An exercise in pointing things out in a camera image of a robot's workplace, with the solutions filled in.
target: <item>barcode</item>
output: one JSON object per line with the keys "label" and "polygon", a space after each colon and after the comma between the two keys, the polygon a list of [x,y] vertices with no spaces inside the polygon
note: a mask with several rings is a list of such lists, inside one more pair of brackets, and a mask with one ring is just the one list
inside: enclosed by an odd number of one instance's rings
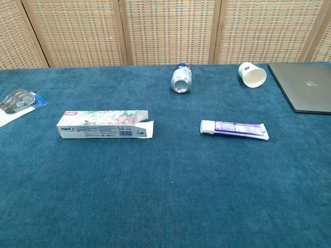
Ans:
{"label": "barcode", "polygon": [[132,136],[132,131],[120,131],[120,136]]}

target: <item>laptop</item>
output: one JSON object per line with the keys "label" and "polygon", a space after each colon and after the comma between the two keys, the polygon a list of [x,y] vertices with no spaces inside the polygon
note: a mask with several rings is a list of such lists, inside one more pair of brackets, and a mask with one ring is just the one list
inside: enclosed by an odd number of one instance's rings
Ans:
{"label": "laptop", "polygon": [[331,114],[331,70],[327,66],[270,63],[269,69],[293,111]]}

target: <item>toothpaste tube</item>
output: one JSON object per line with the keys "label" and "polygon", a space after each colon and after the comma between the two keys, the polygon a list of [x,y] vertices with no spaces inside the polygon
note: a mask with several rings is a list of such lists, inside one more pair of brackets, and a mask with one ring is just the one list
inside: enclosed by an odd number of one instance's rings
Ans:
{"label": "toothpaste tube", "polygon": [[200,133],[258,138],[265,141],[269,139],[269,135],[263,123],[258,125],[202,120],[200,125]]}

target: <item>laptop logo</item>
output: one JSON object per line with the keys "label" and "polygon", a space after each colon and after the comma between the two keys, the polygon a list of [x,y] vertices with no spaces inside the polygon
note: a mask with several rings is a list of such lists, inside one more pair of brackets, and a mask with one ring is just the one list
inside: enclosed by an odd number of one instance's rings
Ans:
{"label": "laptop logo", "polygon": [[311,87],[311,86],[318,86],[317,83],[313,82],[313,81],[306,81],[307,86]]}

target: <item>teal tablecloth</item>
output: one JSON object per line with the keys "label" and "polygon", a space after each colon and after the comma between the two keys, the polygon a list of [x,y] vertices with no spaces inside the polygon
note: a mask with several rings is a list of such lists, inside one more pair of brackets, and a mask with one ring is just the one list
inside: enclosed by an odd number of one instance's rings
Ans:
{"label": "teal tablecloth", "polygon": [[[331,116],[292,111],[267,65],[0,71],[0,98],[49,105],[0,128],[1,247],[331,247]],[[62,139],[68,110],[149,110],[152,139]],[[269,141],[199,133],[200,121],[264,123]]]}

